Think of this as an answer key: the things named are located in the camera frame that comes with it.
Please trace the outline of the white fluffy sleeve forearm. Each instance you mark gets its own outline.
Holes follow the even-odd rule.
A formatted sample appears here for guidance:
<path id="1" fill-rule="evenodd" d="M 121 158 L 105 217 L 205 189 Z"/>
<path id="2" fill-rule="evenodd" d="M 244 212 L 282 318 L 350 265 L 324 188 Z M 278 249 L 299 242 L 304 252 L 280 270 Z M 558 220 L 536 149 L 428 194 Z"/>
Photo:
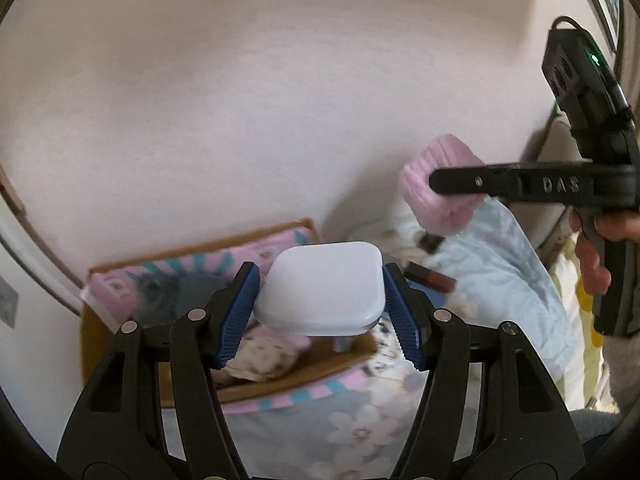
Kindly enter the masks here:
<path id="1" fill-rule="evenodd" d="M 605 337 L 603 357 L 610 370 L 610 389 L 620 412 L 628 414 L 640 391 L 640 335 L 630 338 Z"/>

